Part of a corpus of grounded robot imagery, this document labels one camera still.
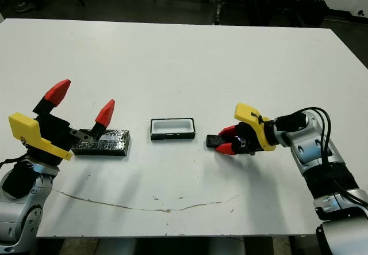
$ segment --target shoe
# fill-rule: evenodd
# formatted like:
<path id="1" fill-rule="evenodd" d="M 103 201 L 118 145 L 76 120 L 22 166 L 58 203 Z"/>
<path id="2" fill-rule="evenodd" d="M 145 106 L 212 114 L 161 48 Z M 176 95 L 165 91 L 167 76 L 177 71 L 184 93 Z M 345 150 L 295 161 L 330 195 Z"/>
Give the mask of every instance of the shoe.
<path id="1" fill-rule="evenodd" d="M 14 7 L 15 12 L 27 12 L 28 10 L 32 10 L 37 8 L 36 4 L 33 2 L 21 2 L 17 6 Z"/>

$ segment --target dark floor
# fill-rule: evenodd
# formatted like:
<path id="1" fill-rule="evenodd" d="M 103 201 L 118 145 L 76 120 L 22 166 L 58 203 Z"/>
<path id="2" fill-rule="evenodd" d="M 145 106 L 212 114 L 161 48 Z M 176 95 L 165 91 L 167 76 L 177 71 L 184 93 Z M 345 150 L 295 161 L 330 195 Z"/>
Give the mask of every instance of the dark floor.
<path id="1" fill-rule="evenodd" d="M 5 18 L 46 18 L 93 21 L 157 22 L 171 24 L 205 24 L 214 21 L 216 6 L 208 0 L 43 0 L 43 7 L 26 13 L 15 13 L 17 0 L 0 2 Z M 221 25 L 249 25 L 243 5 L 225 5 Z M 276 14 L 271 26 L 290 26 L 282 14 Z M 322 28 L 331 28 L 350 50 L 368 67 L 368 25 L 328 17 Z"/>

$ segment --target robotic arm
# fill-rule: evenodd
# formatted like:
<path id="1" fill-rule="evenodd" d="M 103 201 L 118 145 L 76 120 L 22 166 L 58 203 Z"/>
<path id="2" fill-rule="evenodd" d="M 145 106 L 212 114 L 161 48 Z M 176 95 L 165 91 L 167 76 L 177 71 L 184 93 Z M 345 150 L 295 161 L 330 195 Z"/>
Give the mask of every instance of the robotic arm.
<path id="1" fill-rule="evenodd" d="M 70 160 L 69 150 L 79 141 L 99 139 L 109 125 L 114 111 L 110 100 L 100 111 L 88 133 L 71 128 L 67 121 L 50 114 L 58 106 L 70 86 L 66 79 L 51 88 L 34 108 L 38 116 L 31 119 L 20 113 L 9 117 L 13 136 L 27 152 L 0 182 L 0 254 L 28 254 L 35 244 L 43 206 L 51 192 L 53 179 L 63 159 Z"/>
<path id="2" fill-rule="evenodd" d="M 328 121 L 326 136 L 321 112 Z M 322 128 L 315 113 L 322 119 Z M 367 254 L 368 195 L 359 189 L 329 139 L 331 123 L 327 113 L 320 108 L 306 108 L 269 120 L 255 108 L 238 104 L 235 118 L 241 122 L 219 135 L 208 135 L 207 146 L 229 155 L 273 151 L 278 144 L 290 147 L 315 199 L 315 211 L 323 221 L 316 230 L 323 254 Z"/>

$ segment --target white table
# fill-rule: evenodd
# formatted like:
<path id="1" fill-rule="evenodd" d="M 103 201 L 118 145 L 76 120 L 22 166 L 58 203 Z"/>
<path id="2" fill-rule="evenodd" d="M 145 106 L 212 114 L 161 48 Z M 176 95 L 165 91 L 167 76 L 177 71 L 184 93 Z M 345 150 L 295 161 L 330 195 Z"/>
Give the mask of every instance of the white table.
<path id="1" fill-rule="evenodd" d="M 55 115 L 89 128 L 114 98 L 110 128 L 132 137 L 127 157 L 60 165 L 39 237 L 314 233 L 320 221 L 289 149 L 206 148 L 207 134 L 237 123 L 238 102 L 268 117 L 326 109 L 332 140 L 368 190 L 368 71 L 329 29 L 8 19 L 0 41 L 2 158 L 24 152 L 8 115 L 34 116 L 65 78 Z M 152 142 L 150 119 L 166 117 L 193 117 L 195 139 Z"/>

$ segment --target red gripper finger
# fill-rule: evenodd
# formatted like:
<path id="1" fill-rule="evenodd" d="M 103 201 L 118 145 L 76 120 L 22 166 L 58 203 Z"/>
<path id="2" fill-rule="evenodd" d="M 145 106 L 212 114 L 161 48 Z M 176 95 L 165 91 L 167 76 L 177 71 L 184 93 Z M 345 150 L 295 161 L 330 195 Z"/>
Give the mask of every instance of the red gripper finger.
<path id="1" fill-rule="evenodd" d="M 220 136 L 237 136 L 235 125 L 232 125 L 231 127 L 225 127 L 221 132 L 219 133 Z"/>
<path id="2" fill-rule="evenodd" d="M 50 90 L 47 91 L 47 93 L 44 96 L 45 100 L 52 102 L 54 106 L 58 106 L 59 103 L 61 103 L 61 101 L 65 97 L 65 94 L 67 93 L 69 86 L 70 86 L 69 79 L 60 81 L 59 83 L 55 84 Z"/>
<path id="3" fill-rule="evenodd" d="M 224 154 L 235 155 L 235 153 L 232 151 L 232 143 L 221 144 L 216 147 L 216 151 Z"/>
<path id="4" fill-rule="evenodd" d="M 105 128 L 108 127 L 111 117 L 113 116 L 115 100 L 110 100 L 104 108 L 101 109 L 95 121 L 102 124 Z"/>

